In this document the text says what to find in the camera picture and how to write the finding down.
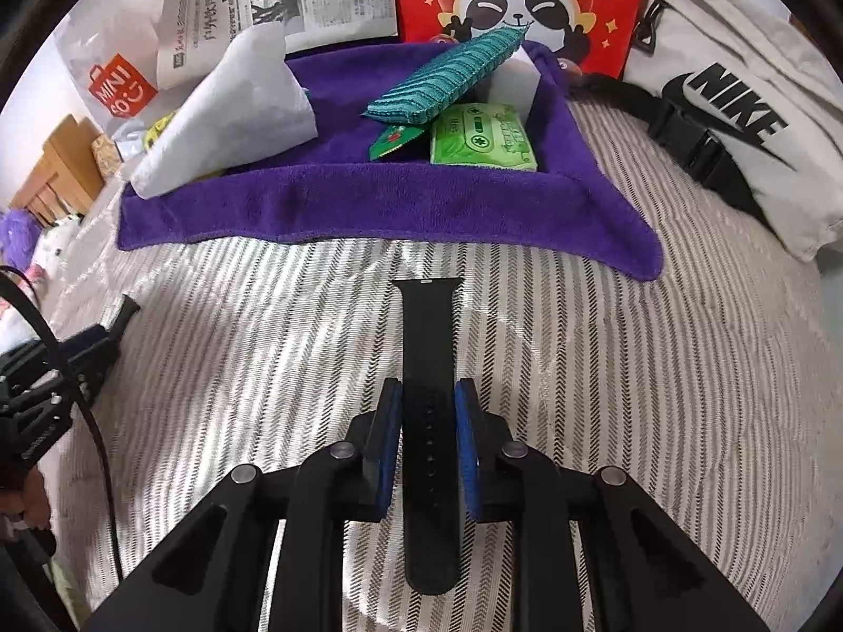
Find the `newspaper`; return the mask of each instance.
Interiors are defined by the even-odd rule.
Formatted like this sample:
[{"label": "newspaper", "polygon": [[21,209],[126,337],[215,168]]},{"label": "newspaper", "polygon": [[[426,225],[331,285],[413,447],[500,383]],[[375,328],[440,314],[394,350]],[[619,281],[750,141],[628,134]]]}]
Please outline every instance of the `newspaper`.
[{"label": "newspaper", "polygon": [[288,52],[398,33],[395,0],[164,0],[159,89],[204,77],[254,24],[283,21]]}]

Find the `blue gripper pad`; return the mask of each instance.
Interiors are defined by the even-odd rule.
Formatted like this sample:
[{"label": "blue gripper pad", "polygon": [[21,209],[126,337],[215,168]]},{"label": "blue gripper pad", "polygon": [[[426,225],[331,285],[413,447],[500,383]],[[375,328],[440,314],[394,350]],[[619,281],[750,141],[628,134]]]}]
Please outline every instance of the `blue gripper pad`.
[{"label": "blue gripper pad", "polygon": [[378,475],[378,490],[375,504],[381,515],[386,515],[392,503],[392,485],[395,482],[395,463],[398,460],[398,440],[401,433],[401,383],[392,390],[392,406],[389,409],[389,428],[384,457],[381,459]]},{"label": "blue gripper pad", "polygon": [[478,520],[479,513],[479,472],[477,469],[477,447],[471,430],[468,402],[465,400],[463,386],[457,382],[454,388],[454,409],[457,414],[457,454],[459,475],[463,481],[465,507],[472,520]]}]

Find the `white cloth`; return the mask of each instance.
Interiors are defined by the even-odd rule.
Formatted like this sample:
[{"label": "white cloth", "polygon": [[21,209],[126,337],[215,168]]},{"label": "white cloth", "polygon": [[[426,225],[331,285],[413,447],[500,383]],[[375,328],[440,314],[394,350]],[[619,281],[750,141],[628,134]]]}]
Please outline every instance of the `white cloth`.
[{"label": "white cloth", "polygon": [[843,85],[744,0],[664,1],[655,54],[631,50],[624,80],[708,114],[778,237],[813,259],[843,235]]},{"label": "white cloth", "polygon": [[316,118],[284,63],[284,24],[240,33],[132,174],[143,198],[279,154],[316,137]]},{"label": "white cloth", "polygon": [[[43,275],[31,280],[32,287],[35,287],[35,292],[38,294],[38,299],[43,301],[47,289],[47,278]],[[21,280],[18,283],[24,294],[32,299],[32,291],[30,286]],[[21,316],[16,309],[7,307],[0,311],[0,354],[5,354],[7,351],[13,350],[15,347],[20,347],[24,342],[29,342],[35,339],[37,335],[35,330],[26,322],[26,319]]]},{"label": "white cloth", "polygon": [[521,123],[526,124],[540,79],[541,73],[538,73],[533,60],[523,47],[519,47],[510,58],[492,71],[484,101],[490,104],[508,104],[515,109]]},{"label": "white cloth", "polygon": [[76,238],[79,225],[79,216],[69,215],[56,221],[53,228],[48,228],[38,238],[35,252],[32,253],[32,263],[37,263],[45,270],[48,280],[56,280],[62,263],[62,253]]}]

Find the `white bag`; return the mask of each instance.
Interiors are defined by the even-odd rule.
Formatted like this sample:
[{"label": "white bag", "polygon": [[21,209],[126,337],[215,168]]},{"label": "white bag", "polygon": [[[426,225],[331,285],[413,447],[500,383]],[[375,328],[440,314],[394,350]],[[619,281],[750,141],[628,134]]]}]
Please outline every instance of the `white bag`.
[{"label": "white bag", "polygon": [[246,28],[132,173],[145,200],[317,135],[313,107],[284,62],[284,24]]},{"label": "white bag", "polygon": [[158,35],[163,0],[80,0],[56,27],[56,46],[87,110],[123,159],[195,86],[159,91]]},{"label": "white bag", "polygon": [[787,22],[742,0],[663,0],[624,81],[698,107],[799,259],[843,236],[843,84]]}]

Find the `human hand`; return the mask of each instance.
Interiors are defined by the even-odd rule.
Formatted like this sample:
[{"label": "human hand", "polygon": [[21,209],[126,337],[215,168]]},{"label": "human hand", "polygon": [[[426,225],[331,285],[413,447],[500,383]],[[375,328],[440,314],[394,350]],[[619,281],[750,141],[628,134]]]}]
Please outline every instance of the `human hand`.
[{"label": "human hand", "polygon": [[0,490],[0,514],[22,516],[27,526],[48,529],[50,502],[44,489],[44,476],[38,468],[32,468],[21,489]]}]

